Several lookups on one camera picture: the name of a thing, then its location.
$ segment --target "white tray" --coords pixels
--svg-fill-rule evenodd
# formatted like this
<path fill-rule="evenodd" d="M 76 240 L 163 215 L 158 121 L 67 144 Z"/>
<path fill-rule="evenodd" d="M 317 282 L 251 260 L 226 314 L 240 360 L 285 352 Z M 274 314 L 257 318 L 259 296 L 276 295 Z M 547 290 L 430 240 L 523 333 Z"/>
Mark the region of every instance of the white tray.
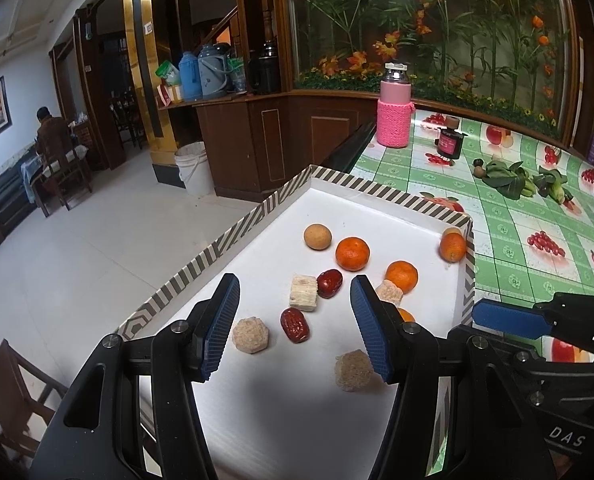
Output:
<path fill-rule="evenodd" d="M 447 264 L 437 254 L 448 227 L 445 221 L 459 226 L 469 238 L 468 257 L 460 264 Z M 304 229 L 315 222 L 333 233 L 333 244 L 326 251 L 313 251 L 303 242 Z M 350 281 L 357 273 L 342 270 L 341 290 L 329 300 L 317 298 L 315 312 L 305 313 L 311 338 L 302 344 L 290 342 L 280 326 L 293 274 L 317 276 L 337 268 L 337 242 L 347 236 L 363 238 L 371 257 L 360 273 L 376 287 L 391 262 L 413 263 L 419 283 L 401 306 L 434 335 L 446 336 L 453 326 L 468 320 L 472 308 L 471 228 L 468 216 L 425 199 L 311 167 L 218 238 L 212 250 L 198 256 L 207 258 L 201 264 L 196 258 L 183 269 L 186 276 L 178 274 L 166 290 L 160 290 L 167 298 L 188 274 L 205 268 L 189 281 L 190 300 L 176 312 L 166 309 L 152 318 L 139 336 L 185 319 L 197 301 L 212 295 L 224 272 L 233 272 L 241 284 L 235 322 L 259 317 L 271 339 L 269 348 L 255 355 L 237 351 L 229 341 L 210 381 L 193 385 L 213 461 L 255 480 L 365 480 L 388 423 L 396 386 L 384 385 L 377 375 L 363 392 L 343 392 L 335 386 L 335 357 L 358 348 L 365 351 L 349 304 Z M 239 241 L 228 250 L 234 239 Z M 158 298 L 144 307 L 162 302 Z M 136 320 L 138 313 L 121 327 L 123 335 L 134 335 L 129 327 Z M 150 378 L 142 378 L 141 384 L 142 396 L 150 401 Z M 443 380 L 429 462 L 445 433 L 447 392 L 448 381 Z"/>

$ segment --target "screw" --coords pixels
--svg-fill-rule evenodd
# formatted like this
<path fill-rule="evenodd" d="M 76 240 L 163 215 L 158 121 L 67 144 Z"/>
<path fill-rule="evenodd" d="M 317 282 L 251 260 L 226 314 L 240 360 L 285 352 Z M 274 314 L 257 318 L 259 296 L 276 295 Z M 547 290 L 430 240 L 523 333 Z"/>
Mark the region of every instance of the screw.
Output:
<path fill-rule="evenodd" d="M 407 321 L 405 323 L 402 323 L 401 327 L 404 329 L 404 332 L 410 335 L 418 334 L 421 330 L 421 327 L 414 321 Z"/>
<path fill-rule="evenodd" d="M 475 348 L 479 348 L 480 350 L 488 348 L 488 340 L 485 337 L 482 337 L 481 335 L 473 336 L 472 344 L 475 346 Z"/>
<path fill-rule="evenodd" d="M 106 337 L 101 339 L 101 344 L 106 348 L 112 348 L 113 346 L 117 346 L 121 340 L 122 338 L 117 334 L 108 334 Z"/>
<path fill-rule="evenodd" d="M 175 334 L 181 334 L 182 332 L 188 330 L 188 322 L 185 319 L 173 321 L 170 325 L 170 330 L 172 330 Z"/>
<path fill-rule="evenodd" d="M 533 406 L 539 406 L 544 402 L 544 394 L 541 392 L 533 392 L 528 400 Z"/>
<path fill-rule="evenodd" d="M 522 350 L 521 352 L 517 352 L 515 354 L 515 357 L 522 363 L 525 363 L 526 361 L 528 361 L 531 358 L 531 355 L 528 352 L 524 352 Z"/>

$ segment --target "blue thermos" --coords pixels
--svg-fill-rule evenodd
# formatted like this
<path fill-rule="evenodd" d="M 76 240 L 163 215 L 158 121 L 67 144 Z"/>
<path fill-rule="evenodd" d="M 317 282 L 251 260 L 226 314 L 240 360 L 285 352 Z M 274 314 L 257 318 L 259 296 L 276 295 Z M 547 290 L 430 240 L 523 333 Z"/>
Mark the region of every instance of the blue thermos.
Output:
<path fill-rule="evenodd" d="M 197 101 L 202 98 L 202 81 L 199 76 L 199 62 L 192 52 L 184 52 L 179 62 L 179 75 L 183 88 L 184 101 Z"/>
<path fill-rule="evenodd" d="M 199 53 L 199 74 L 202 80 L 204 99 L 223 97 L 229 81 L 225 54 L 220 54 L 214 45 L 205 44 Z"/>

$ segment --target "pink knitted bottle cover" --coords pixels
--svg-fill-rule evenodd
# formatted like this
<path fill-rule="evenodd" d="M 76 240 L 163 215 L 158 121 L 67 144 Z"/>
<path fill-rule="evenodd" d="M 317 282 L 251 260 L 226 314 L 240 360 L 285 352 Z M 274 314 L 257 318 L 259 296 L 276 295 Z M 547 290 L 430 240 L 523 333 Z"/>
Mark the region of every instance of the pink knitted bottle cover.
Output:
<path fill-rule="evenodd" d="M 410 118 L 415 111 L 415 105 L 393 105 L 377 102 L 377 135 L 381 145 L 388 148 L 404 148 L 408 145 L 410 136 Z"/>

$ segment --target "person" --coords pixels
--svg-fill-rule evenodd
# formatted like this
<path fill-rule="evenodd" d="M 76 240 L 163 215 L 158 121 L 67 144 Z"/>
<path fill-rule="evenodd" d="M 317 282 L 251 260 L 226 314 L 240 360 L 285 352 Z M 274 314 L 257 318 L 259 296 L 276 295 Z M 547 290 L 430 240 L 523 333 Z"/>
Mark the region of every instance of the person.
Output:
<path fill-rule="evenodd" d="M 45 106 L 37 110 L 37 120 L 41 126 L 37 130 L 35 149 L 38 155 L 43 155 L 45 163 L 58 158 L 64 153 L 63 149 L 70 146 L 70 129 L 64 118 L 53 117 Z"/>

